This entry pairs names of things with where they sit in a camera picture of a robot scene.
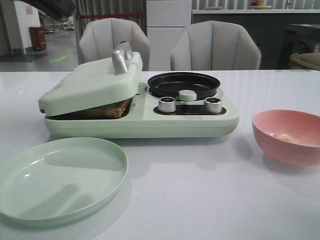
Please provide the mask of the dark robot arm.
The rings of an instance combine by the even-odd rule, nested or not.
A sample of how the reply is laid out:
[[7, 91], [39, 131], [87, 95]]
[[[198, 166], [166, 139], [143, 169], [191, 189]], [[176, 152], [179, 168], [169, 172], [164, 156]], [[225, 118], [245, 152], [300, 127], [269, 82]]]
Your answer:
[[56, 20], [63, 20], [73, 15], [76, 5], [72, 0], [21, 0], [46, 13]]

